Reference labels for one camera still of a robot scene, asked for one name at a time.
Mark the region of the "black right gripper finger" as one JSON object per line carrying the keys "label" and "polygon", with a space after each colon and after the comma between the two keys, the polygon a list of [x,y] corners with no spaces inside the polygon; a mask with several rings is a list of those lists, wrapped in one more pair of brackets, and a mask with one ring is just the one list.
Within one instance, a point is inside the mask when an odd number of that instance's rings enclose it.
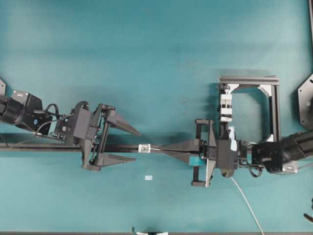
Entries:
{"label": "black right gripper finger", "polygon": [[165,154],[171,156],[188,165],[206,165],[206,159],[202,159],[198,151],[170,151],[163,150]]}
{"label": "black right gripper finger", "polygon": [[176,152],[199,152],[201,148],[206,144],[206,141],[201,139],[191,139],[188,141],[182,141],[166,146],[162,146],[160,149],[164,151],[176,151]]}

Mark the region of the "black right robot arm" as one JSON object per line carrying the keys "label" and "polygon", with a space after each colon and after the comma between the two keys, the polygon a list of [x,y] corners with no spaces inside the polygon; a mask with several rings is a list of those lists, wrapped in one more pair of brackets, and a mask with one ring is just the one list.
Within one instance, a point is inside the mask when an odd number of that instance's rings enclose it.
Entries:
{"label": "black right robot arm", "polygon": [[197,119],[196,137],[189,141],[165,145],[160,150],[193,166],[195,187],[207,188],[213,171],[219,169],[225,178],[234,175],[238,168],[246,168],[252,177],[268,173],[297,173],[297,161],[312,157],[312,131],[299,132],[279,141],[251,143],[236,139],[234,128],[219,123],[219,137],[215,136],[213,121]]}

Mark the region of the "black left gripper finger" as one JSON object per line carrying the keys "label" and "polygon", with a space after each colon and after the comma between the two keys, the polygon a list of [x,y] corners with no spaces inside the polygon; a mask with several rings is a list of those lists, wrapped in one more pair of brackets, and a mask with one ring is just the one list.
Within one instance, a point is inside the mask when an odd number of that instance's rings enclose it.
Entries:
{"label": "black left gripper finger", "polygon": [[141,133],[138,132],[133,126],[131,126],[120,114],[115,110],[109,109],[107,112],[107,122],[111,127],[122,130],[124,132],[141,136]]}
{"label": "black left gripper finger", "polygon": [[135,161],[135,158],[128,158],[109,153],[99,153],[94,159],[94,165],[100,168],[116,164],[124,164]]}

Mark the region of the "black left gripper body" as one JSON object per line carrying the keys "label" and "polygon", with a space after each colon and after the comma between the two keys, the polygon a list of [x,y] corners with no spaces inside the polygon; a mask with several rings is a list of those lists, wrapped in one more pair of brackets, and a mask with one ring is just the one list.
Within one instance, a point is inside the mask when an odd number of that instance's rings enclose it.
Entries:
{"label": "black left gripper body", "polygon": [[73,116],[74,108],[70,112],[70,116],[65,118],[64,120],[59,120],[56,123],[56,127],[54,129],[54,133],[57,135],[57,139],[63,141],[67,146],[76,146],[80,147],[82,151],[82,168],[90,171],[100,171],[101,168],[95,166],[90,160],[90,152],[94,141],[97,136],[97,132],[100,130],[99,128],[99,120],[102,115],[108,111],[109,109],[115,110],[113,106],[99,104],[97,109],[92,112],[92,116],[89,122],[89,128],[84,139],[73,137],[70,134],[70,118]]}

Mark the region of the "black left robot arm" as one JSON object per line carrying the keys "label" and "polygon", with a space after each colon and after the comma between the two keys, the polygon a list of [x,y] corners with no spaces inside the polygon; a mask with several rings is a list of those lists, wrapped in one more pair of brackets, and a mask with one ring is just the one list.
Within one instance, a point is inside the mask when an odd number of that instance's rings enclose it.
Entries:
{"label": "black left robot arm", "polygon": [[140,136],[113,106],[99,104],[92,112],[88,102],[80,101],[69,114],[60,114],[56,104],[43,108],[39,98],[21,91],[15,91],[11,97],[0,97],[0,121],[35,136],[80,148],[82,168],[89,171],[134,161],[133,158],[105,152],[109,128]]}

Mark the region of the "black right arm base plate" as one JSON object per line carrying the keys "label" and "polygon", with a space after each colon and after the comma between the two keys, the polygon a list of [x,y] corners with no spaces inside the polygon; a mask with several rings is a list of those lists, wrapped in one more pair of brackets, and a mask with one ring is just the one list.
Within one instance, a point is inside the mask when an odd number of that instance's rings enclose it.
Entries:
{"label": "black right arm base plate", "polygon": [[313,75],[298,88],[300,124],[306,130],[313,129]]}

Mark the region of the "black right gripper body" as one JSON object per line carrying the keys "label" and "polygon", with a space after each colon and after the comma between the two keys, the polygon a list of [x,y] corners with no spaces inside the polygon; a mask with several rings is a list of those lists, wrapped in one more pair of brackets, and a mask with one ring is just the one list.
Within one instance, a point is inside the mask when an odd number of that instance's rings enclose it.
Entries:
{"label": "black right gripper body", "polygon": [[237,163],[240,155],[240,144],[236,140],[233,126],[226,125],[225,132],[220,139],[215,137],[213,121],[209,119],[196,119],[196,139],[201,140],[202,127],[208,127],[208,140],[200,144],[199,159],[205,163],[205,180],[199,179],[199,166],[193,168],[193,180],[191,185],[194,187],[210,186],[213,171],[219,169],[225,178],[234,175],[238,168]]}

